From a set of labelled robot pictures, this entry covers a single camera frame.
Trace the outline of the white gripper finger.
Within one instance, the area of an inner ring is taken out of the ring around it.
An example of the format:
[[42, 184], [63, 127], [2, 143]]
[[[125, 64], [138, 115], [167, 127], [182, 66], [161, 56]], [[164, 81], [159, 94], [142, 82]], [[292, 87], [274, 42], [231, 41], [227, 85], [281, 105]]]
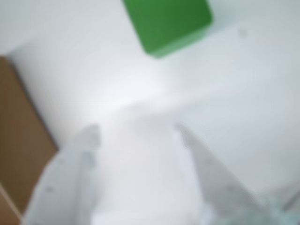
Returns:
[[189, 149], [201, 193], [212, 213], [213, 225], [268, 225], [270, 211], [183, 124], [178, 124], [183, 144]]
[[23, 225], [90, 225], [97, 204], [100, 129], [92, 125], [59, 150], [44, 168]]

